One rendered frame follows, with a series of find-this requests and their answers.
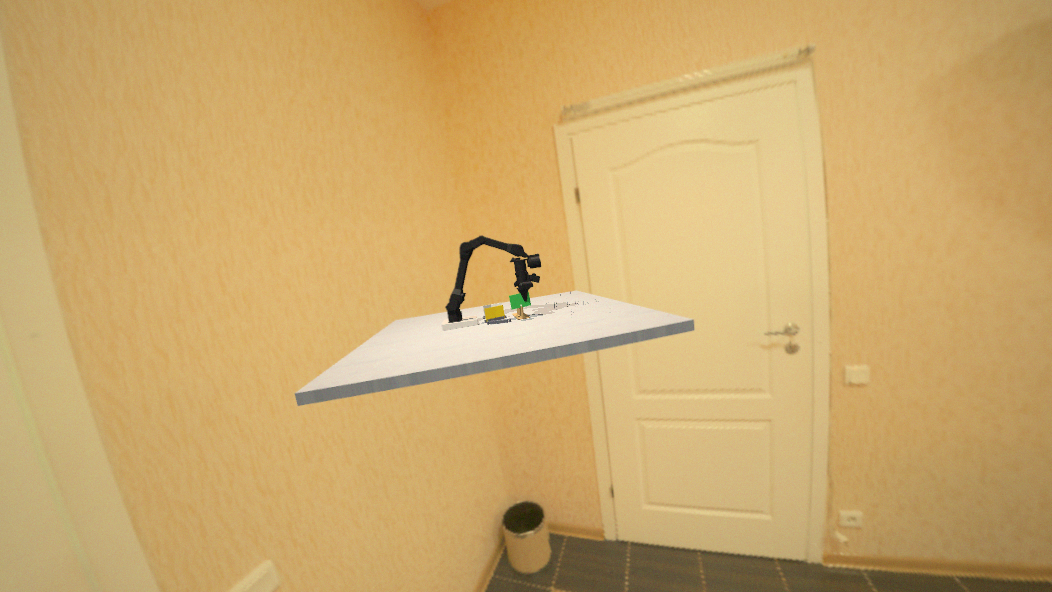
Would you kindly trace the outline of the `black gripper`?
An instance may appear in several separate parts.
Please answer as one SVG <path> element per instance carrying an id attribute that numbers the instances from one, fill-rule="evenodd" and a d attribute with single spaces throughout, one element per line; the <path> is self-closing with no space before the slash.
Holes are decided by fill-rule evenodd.
<path id="1" fill-rule="evenodd" d="M 520 270 L 515 271 L 515 282 L 514 287 L 518 286 L 517 290 L 523 297 L 524 301 L 527 301 L 528 290 L 533 287 L 533 283 L 527 280 L 528 271 Z"/>

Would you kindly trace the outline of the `olive slotted board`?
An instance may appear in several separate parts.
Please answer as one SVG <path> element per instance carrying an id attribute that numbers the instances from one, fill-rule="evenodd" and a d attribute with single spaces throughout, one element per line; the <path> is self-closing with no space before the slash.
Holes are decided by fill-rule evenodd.
<path id="1" fill-rule="evenodd" d="M 485 310 L 486 320 L 487 319 L 492 319 L 492 318 L 495 318 L 495 317 L 504 317 L 505 318 L 503 305 L 495 306 L 495 307 L 490 307 L 490 308 L 485 308 L 484 310 Z"/>

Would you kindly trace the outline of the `green notched board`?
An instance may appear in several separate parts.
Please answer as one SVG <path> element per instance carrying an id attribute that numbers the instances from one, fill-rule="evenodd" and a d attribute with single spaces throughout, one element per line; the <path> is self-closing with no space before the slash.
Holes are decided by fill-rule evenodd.
<path id="1" fill-rule="evenodd" d="M 517 309 L 517 308 L 521 308 L 521 304 L 522 304 L 522 307 L 526 307 L 526 306 L 530 306 L 531 305 L 529 292 L 528 292 L 528 295 L 527 295 L 527 301 L 524 301 L 523 297 L 520 293 L 515 294 L 515 295 L 509 295 L 509 299 L 510 299 L 510 304 L 511 304 L 511 309 L 512 310 Z"/>

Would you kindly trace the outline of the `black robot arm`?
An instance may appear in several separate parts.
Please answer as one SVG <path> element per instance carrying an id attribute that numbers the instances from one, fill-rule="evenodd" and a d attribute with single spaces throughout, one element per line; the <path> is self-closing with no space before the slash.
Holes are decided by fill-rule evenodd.
<path id="1" fill-rule="evenodd" d="M 524 258 L 528 258 L 521 260 L 520 258 L 512 257 L 510 262 L 514 262 L 515 271 L 527 269 L 525 260 L 527 260 L 527 266 L 530 267 L 530 269 L 541 267 L 541 260 L 539 253 L 534 256 L 527 256 L 524 252 L 523 247 L 519 244 L 504 243 L 488 237 L 484 237 L 483 234 L 480 234 L 468 242 L 462 242 L 459 246 L 460 261 L 456 275 L 456 286 L 449 298 L 448 304 L 445 306 L 448 317 L 448 323 L 462 321 L 462 312 L 460 311 L 460 305 L 463 303 L 463 301 L 465 301 L 464 297 L 466 293 L 463 293 L 463 285 L 466 275 L 468 261 L 472 256 L 473 250 L 482 244 L 495 247 L 501 250 L 505 250 L 512 256 L 517 257 L 521 256 Z M 532 273 L 532 275 L 527 274 L 527 280 L 539 283 L 540 275 L 537 275 L 535 273 Z"/>

